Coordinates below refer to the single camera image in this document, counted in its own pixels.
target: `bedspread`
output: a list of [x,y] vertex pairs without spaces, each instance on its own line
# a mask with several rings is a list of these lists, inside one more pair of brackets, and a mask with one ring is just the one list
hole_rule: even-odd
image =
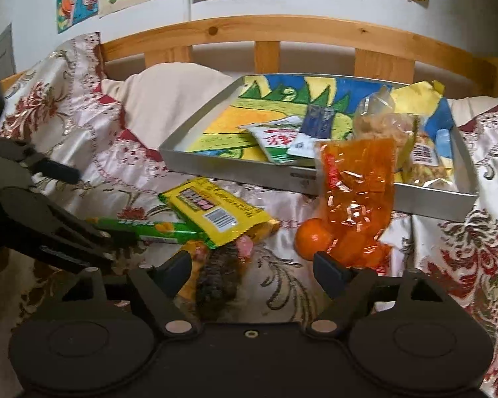
[[[158,192],[190,176],[169,172],[159,153],[126,128],[122,104],[101,90],[98,45],[98,34],[77,37],[23,75],[6,93],[0,135],[30,139],[53,160],[81,170],[82,180],[75,186],[36,179],[42,192],[79,218],[166,220],[171,213],[158,201]],[[144,123],[162,124],[169,114],[157,118]],[[498,105],[471,115],[460,129],[479,175],[481,195],[474,210],[465,223],[393,213],[384,234],[393,246],[385,272],[400,275],[405,266],[421,268],[487,330],[495,352],[483,390],[498,396]],[[224,317],[243,322],[313,319],[329,301],[311,263],[293,249],[293,239],[300,223],[315,215],[317,200],[228,181],[218,184],[282,221],[279,232],[256,247],[239,297]],[[176,251],[177,246],[168,244],[121,250],[117,272],[141,262],[160,265]],[[66,274],[21,255],[9,263],[3,279],[11,279],[8,270],[23,265],[19,294],[7,299],[8,312],[22,321]],[[11,371],[6,349],[0,350],[0,367]],[[0,396],[12,396],[11,390],[15,387],[0,384]]]

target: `transparent orange package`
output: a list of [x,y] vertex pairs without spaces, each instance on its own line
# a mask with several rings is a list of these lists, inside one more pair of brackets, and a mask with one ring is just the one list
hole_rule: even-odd
[[336,238],[328,253],[346,267],[379,267],[390,250],[378,239],[391,222],[394,139],[325,141],[318,149],[325,218]]

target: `pillow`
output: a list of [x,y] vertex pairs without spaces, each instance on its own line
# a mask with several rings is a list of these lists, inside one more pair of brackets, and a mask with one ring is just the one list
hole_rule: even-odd
[[172,62],[152,66],[123,82],[104,79],[101,88],[123,104],[126,127],[146,148],[156,150],[233,80],[209,67]]

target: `wooden bed frame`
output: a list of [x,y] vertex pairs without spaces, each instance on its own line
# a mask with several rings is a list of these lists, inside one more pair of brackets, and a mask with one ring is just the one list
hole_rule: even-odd
[[[498,97],[498,58],[473,54],[418,34],[357,21],[316,16],[264,15],[203,19],[131,34],[101,45],[104,61],[144,54],[146,67],[192,62],[192,46],[254,42],[255,73],[278,73],[280,42],[353,47],[354,75],[410,84],[419,61],[475,84],[476,95]],[[8,89],[22,73],[4,79]]]

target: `screw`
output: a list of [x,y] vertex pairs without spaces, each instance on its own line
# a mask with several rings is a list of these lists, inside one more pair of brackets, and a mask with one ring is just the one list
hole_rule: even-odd
[[338,325],[332,320],[316,320],[311,326],[314,331],[320,334],[330,334],[338,328]]
[[245,331],[245,337],[246,338],[256,338],[259,336],[258,331]]
[[166,323],[165,328],[172,334],[186,334],[192,330],[192,324],[186,320],[172,320]]

